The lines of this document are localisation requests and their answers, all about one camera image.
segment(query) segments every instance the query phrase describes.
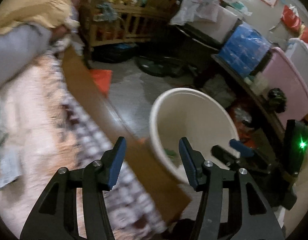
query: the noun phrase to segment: green led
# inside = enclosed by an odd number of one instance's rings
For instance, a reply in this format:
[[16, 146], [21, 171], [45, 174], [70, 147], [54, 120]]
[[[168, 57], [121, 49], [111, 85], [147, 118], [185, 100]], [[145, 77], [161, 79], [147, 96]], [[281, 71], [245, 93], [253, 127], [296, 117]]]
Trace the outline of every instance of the green led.
[[303, 149], [307, 144], [305, 142], [300, 143], [300, 148]]

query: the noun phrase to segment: gray floor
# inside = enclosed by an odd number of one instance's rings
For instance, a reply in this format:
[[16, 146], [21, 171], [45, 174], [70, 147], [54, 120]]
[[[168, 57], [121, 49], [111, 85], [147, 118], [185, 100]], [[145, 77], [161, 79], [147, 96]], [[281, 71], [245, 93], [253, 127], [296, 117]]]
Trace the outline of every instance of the gray floor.
[[95, 61], [91, 67], [113, 71], [109, 100], [138, 138], [149, 136], [149, 117], [155, 99], [171, 88], [192, 84], [190, 75], [181, 78], [150, 76], [142, 72], [133, 59], [119, 64]]

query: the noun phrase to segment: metal pin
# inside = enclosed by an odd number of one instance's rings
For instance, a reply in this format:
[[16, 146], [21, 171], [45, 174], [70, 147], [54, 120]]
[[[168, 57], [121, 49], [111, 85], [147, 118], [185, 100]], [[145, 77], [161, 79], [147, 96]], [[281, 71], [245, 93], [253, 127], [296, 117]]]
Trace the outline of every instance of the metal pin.
[[205, 161], [204, 165], [207, 166], [207, 167], [212, 167], [213, 163], [211, 161]]
[[243, 174], [243, 175], [245, 175], [245, 174], [248, 173], [248, 171], [247, 171], [245, 168], [240, 168], [240, 169], [239, 169], [239, 172], [240, 172], [241, 174]]
[[93, 166], [98, 167], [98, 166], [101, 166], [101, 165], [102, 165], [101, 160], [95, 160], [95, 161], [93, 161]]
[[61, 167], [61, 168], [58, 169], [59, 174], [64, 174], [66, 172], [67, 172], [67, 168], [65, 168], [65, 167]]

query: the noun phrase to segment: blue storage box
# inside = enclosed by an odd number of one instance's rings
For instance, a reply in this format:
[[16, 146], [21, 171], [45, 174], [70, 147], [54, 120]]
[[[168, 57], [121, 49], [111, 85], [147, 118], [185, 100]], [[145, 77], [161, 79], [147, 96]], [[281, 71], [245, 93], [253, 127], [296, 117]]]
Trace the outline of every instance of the blue storage box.
[[248, 76], [260, 63], [271, 44], [247, 23], [236, 28], [219, 52], [239, 75]]

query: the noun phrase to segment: plastic bucket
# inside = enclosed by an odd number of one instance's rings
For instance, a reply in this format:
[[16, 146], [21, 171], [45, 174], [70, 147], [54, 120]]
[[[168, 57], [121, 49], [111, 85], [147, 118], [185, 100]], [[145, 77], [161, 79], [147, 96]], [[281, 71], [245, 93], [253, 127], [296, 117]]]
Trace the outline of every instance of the plastic bucket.
[[[227, 167], [211, 156], [214, 145], [220, 145], [236, 157], [240, 155], [229, 146], [229, 141], [238, 140], [239, 136], [225, 109], [208, 95], [188, 88], [164, 92], [150, 113], [150, 142], [155, 156], [179, 181], [188, 184], [178, 151], [181, 137], [187, 137], [194, 150], [221, 168]], [[173, 161], [166, 150], [176, 153]]]

